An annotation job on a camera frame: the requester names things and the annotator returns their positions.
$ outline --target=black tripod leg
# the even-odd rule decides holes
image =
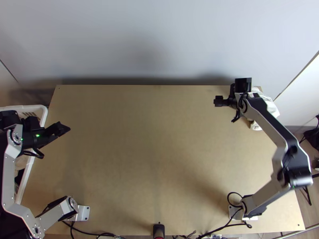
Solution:
[[[308,187],[304,187],[303,190],[305,191],[306,195],[307,195],[307,200],[308,200],[308,203],[309,205],[311,206],[311,199],[310,199],[310,195],[309,195],[309,191],[308,191]]]

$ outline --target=aluminum arm segment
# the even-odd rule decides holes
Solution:
[[[230,86],[228,99],[216,96],[214,104],[216,107],[236,108],[237,113],[232,122],[240,116],[255,120],[277,146],[272,158],[273,173],[270,182],[255,194],[243,197],[240,202],[243,210],[235,219],[261,215],[267,205],[288,191],[313,183],[308,155],[292,133],[269,113],[266,102],[258,93],[251,92],[251,78],[235,79],[235,83]]]

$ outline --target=white wall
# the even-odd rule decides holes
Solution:
[[[20,86],[0,62],[0,107],[15,105],[15,95]]]
[[[317,126],[319,114],[319,55],[274,101],[283,125]]]
[[[275,98],[319,49],[318,7],[318,0],[2,1],[0,56],[22,83],[222,75],[252,77]]]

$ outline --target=white plastic basket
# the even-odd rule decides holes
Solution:
[[[28,116],[36,116],[38,117],[41,127],[44,127],[45,121],[47,119],[47,112],[48,112],[47,108],[43,105],[0,107],[0,111],[4,111],[4,110],[15,110],[18,113],[20,119],[21,118],[25,119]],[[20,204],[22,201],[22,196],[27,185],[27,181],[32,169],[33,162],[34,162],[34,157],[30,156],[28,158],[26,167],[24,169],[19,190],[16,195],[16,203],[18,204]]]

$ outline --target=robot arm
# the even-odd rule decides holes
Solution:
[[[251,78],[235,79],[229,98],[224,100],[222,96],[216,96],[214,104],[216,107],[236,108],[237,113],[232,122],[240,116],[255,120],[277,146],[272,158],[273,173],[270,182],[255,194],[243,197],[240,202],[243,210],[235,215],[235,219],[261,215],[267,205],[288,191],[313,183],[308,155],[292,133],[267,111],[267,104],[258,93],[251,92]]]
[[[5,238],[43,238],[55,222],[67,219],[80,221],[89,217],[89,207],[79,206],[70,196],[60,198],[46,207],[38,216],[29,208],[14,201],[15,159],[22,154],[43,158],[39,148],[70,130],[60,122],[47,129],[39,126],[36,117],[20,121],[15,111],[0,112],[0,231]],[[37,154],[26,151],[34,149]]]

